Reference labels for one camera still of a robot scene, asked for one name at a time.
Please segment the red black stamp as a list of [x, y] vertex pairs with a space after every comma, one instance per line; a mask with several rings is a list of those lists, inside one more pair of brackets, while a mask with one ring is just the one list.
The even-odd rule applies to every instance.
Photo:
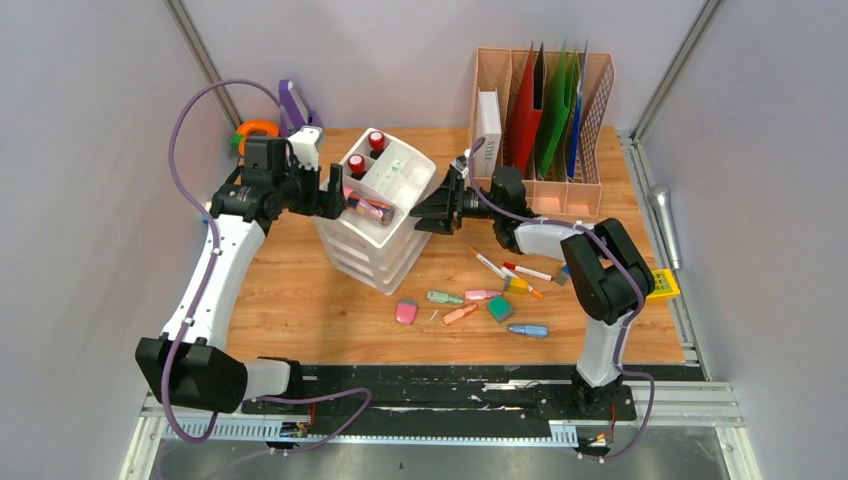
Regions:
[[367, 173], [367, 162], [361, 154], [355, 153], [347, 160], [350, 176], [355, 180], [361, 180]]

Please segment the pink highlighter pack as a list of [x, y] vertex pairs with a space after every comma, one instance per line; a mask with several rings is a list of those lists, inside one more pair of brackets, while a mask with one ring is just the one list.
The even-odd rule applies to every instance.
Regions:
[[343, 188], [347, 207], [375, 221], [381, 226], [389, 225], [395, 215], [394, 206], [380, 200], [363, 197], [350, 187]]

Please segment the white plastic drawer unit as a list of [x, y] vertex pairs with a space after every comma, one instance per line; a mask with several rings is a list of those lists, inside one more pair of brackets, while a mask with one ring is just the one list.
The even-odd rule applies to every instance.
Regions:
[[335, 220], [314, 219], [331, 264], [391, 295], [430, 235], [415, 229], [412, 207], [439, 184], [437, 166], [418, 149], [368, 128], [342, 157], [346, 208]]

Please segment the red round stamp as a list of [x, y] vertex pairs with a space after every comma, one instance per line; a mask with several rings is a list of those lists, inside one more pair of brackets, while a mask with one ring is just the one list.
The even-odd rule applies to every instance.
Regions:
[[379, 130], [372, 131], [367, 137], [367, 142], [370, 148], [369, 157], [378, 159], [385, 151], [387, 145], [384, 133]]

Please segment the green mini highlighter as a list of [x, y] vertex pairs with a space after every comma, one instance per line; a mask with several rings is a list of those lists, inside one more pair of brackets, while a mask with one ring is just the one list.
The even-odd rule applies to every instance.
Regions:
[[435, 291], [430, 290], [426, 293], [426, 299], [429, 302], [442, 304], [442, 305], [456, 305], [460, 306], [465, 303], [465, 300], [461, 296], [453, 295], [443, 291]]

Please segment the pink mini highlighter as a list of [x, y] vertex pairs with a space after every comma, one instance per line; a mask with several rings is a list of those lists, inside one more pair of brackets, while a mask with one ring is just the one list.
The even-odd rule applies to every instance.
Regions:
[[468, 302], [485, 301], [502, 295], [496, 289], [472, 289], [464, 292], [464, 298]]

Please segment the white hardcover book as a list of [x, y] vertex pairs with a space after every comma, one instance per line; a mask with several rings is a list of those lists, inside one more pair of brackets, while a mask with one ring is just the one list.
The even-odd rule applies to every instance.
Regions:
[[473, 168], [476, 177], [490, 177], [498, 163], [501, 146], [502, 126], [499, 97], [496, 91], [479, 90], [476, 97], [476, 112], [473, 140], [483, 138], [482, 145], [475, 151]]

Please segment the red folder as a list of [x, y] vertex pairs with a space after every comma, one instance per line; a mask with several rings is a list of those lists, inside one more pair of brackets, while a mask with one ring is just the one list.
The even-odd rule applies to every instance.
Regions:
[[508, 150], [510, 165], [526, 176], [543, 111], [546, 80], [543, 43], [538, 49], [531, 47], [528, 50], [518, 80], [518, 91], [508, 124]]

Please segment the pink plastic file organizer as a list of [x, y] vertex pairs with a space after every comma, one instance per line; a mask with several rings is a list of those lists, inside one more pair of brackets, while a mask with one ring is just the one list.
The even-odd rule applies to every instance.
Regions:
[[534, 211], [597, 215], [603, 191], [597, 145], [614, 86], [609, 53], [587, 47], [478, 48], [470, 137], [483, 134], [484, 92], [498, 97], [501, 137], [476, 155], [476, 181], [488, 187], [495, 167], [514, 166]]

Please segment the green folder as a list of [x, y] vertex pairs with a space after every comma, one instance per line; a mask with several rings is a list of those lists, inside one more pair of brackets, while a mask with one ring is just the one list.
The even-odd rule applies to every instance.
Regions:
[[568, 137], [568, 125], [574, 107], [577, 61], [576, 54], [569, 51], [566, 40], [556, 56], [548, 52], [544, 59], [547, 77], [542, 117], [534, 144], [534, 177], [537, 180], [561, 180], [566, 167], [562, 153], [557, 151]]

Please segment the blue folder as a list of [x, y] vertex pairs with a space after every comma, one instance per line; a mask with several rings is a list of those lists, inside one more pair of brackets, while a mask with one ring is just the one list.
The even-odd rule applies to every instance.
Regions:
[[576, 162], [577, 162], [577, 151], [578, 151], [578, 142], [579, 142], [579, 131], [580, 131], [580, 118], [581, 118], [581, 108], [582, 108], [582, 97], [583, 97], [583, 83], [586, 72], [586, 57], [588, 54], [588, 41], [584, 41], [584, 47], [581, 53], [576, 55], [577, 63], [575, 66], [577, 69], [575, 70], [574, 78], [576, 80], [575, 83], [575, 91], [574, 91], [574, 107], [573, 107], [573, 117], [571, 122], [571, 127], [569, 131], [569, 143], [567, 145], [567, 157], [566, 157], [566, 175], [568, 180], [573, 180], [575, 178], [576, 172]]

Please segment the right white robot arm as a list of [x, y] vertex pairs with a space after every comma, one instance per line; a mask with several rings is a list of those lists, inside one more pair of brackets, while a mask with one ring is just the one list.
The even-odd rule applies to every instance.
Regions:
[[589, 418], [609, 407], [624, 375], [630, 326], [655, 289], [651, 269], [619, 220], [586, 225], [542, 217], [529, 208], [523, 176], [510, 166], [494, 170], [488, 190], [452, 167], [410, 215], [416, 229], [442, 235], [466, 218], [489, 219], [502, 248], [564, 262], [588, 318], [571, 403]]

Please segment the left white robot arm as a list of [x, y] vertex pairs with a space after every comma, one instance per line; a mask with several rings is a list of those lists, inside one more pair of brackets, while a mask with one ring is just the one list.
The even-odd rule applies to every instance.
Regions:
[[207, 236], [183, 298], [156, 338], [135, 351], [140, 370], [162, 405], [232, 413], [267, 396], [283, 413], [306, 400], [294, 360], [241, 362], [225, 351], [232, 312], [254, 256], [272, 224], [288, 211], [336, 219], [346, 208], [343, 169], [321, 179], [323, 135], [304, 128], [283, 139], [247, 139], [243, 162], [203, 208]]

